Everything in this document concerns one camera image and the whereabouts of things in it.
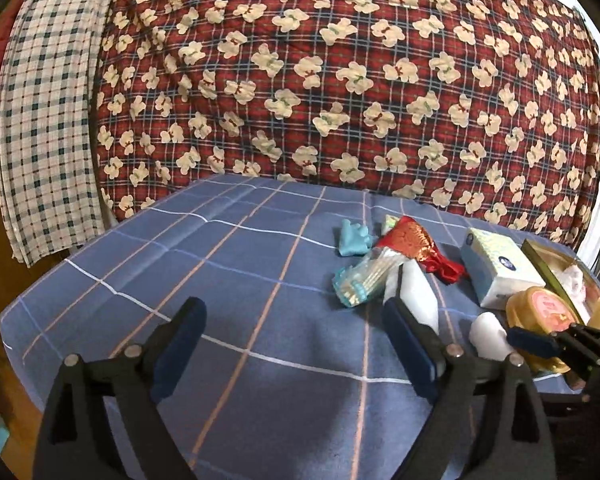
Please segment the blue plaid tablecloth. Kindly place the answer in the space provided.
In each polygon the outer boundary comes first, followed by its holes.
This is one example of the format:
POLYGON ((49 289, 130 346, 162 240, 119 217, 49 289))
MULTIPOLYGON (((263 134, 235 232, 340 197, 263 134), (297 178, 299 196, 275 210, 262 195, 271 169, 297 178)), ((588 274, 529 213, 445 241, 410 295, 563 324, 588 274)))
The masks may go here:
MULTIPOLYGON (((226 174, 124 220, 26 290, 2 314, 8 357, 44 414, 66 356, 113 358, 198 298, 206 328, 174 393, 158 404, 193 479, 395 479, 431 404, 416 394, 382 324, 385 289, 348 309, 332 288, 337 271, 364 257, 339 255, 342 220, 367 226, 375 248, 386 214, 416 220, 463 266, 469 228, 576 256, 406 198, 226 174)), ((444 344, 480 358, 469 330, 484 312, 507 333, 506 307, 480 307, 469 275, 448 285, 420 268, 437 296, 444 344)), ((552 408, 585 381, 524 362, 550 427, 555 479, 600 479, 600 410, 552 408)), ((147 479, 117 402, 105 405, 127 479, 147 479)), ((463 479, 483 409, 483 397, 473 398, 440 479, 463 479)))

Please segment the light blue rubber glove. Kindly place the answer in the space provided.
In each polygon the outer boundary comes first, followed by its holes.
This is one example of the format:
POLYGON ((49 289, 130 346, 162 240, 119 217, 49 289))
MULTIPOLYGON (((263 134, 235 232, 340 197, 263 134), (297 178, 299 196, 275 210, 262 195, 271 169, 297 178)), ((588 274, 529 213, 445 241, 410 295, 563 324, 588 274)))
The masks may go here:
POLYGON ((376 236, 364 224, 343 219, 337 250, 341 257, 365 256, 374 246, 376 236))

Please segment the white green checkered cloth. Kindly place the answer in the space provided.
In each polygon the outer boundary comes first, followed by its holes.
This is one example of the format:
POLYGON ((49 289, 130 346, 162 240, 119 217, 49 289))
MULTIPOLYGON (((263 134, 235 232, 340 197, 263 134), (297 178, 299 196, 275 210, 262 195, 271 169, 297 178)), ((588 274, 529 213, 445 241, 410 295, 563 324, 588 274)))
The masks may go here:
POLYGON ((24 0, 0 71, 0 208, 32 266, 104 232, 91 141, 111 0, 24 0))

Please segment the gold metal tin box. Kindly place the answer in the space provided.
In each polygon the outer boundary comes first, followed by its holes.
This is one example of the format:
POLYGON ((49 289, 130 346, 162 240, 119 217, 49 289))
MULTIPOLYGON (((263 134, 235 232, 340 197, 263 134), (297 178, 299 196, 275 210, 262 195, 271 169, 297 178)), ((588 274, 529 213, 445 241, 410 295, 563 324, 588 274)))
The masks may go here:
POLYGON ((546 287, 568 304, 577 319, 600 330, 600 284, 588 268, 577 257, 533 240, 525 240, 521 250, 546 287))

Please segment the red gold brocade pouch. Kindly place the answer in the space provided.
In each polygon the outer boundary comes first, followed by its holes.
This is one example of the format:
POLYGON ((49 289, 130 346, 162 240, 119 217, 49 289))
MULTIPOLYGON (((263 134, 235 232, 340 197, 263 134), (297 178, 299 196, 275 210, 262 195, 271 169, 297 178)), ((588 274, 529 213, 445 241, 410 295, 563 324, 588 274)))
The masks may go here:
POLYGON ((418 262, 427 273, 434 274, 445 284, 467 278, 465 267, 442 254, 426 229, 411 217, 401 217, 396 225, 376 243, 418 262))

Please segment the red floral plaid quilt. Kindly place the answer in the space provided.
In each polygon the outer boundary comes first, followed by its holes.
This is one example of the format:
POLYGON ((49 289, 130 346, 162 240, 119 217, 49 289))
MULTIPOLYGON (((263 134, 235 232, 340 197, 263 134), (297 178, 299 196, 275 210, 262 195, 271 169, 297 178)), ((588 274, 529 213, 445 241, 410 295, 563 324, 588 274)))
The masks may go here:
POLYGON ((112 0, 96 117, 121 220, 238 174, 573 248, 600 185, 600 58, 558 0, 112 0))

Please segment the white blue tissue box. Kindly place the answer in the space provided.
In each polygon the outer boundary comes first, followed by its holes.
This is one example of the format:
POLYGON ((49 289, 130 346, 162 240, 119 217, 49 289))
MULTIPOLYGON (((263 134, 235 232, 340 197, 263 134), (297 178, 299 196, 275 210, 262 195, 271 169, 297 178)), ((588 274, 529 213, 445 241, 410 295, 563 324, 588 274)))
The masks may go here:
POLYGON ((532 262, 506 235, 469 228, 460 256, 483 309, 504 310, 510 296, 545 286, 532 262))

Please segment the cotton swab pack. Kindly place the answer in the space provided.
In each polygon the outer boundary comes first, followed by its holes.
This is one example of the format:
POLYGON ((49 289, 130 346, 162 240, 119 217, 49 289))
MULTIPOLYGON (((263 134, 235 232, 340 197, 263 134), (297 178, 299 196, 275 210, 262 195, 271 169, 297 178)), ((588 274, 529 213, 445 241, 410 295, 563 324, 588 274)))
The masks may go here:
POLYGON ((389 247, 375 247, 354 266, 337 271, 332 288, 343 307, 356 308, 380 295, 390 272, 406 260, 389 247))

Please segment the green white tissue packet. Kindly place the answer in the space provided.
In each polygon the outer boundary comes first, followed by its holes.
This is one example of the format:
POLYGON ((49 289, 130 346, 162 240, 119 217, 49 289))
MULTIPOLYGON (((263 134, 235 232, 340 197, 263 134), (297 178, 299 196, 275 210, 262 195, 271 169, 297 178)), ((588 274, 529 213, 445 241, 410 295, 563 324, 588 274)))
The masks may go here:
POLYGON ((381 235, 388 234, 400 221, 399 216, 393 214, 386 214, 385 220, 382 222, 381 235))

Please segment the round gold tin lid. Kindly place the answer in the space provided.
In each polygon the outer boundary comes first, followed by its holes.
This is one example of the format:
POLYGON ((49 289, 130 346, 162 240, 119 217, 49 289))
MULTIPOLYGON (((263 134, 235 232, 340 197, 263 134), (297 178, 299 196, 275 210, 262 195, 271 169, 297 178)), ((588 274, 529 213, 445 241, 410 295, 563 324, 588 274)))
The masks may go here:
MULTIPOLYGON (((509 328, 524 328, 535 335, 562 332, 579 321, 573 308, 562 298, 540 286, 532 286, 510 296, 505 311, 509 328)), ((564 374, 570 371, 569 366, 558 358, 541 358, 514 344, 512 347, 524 357, 535 373, 564 374)))

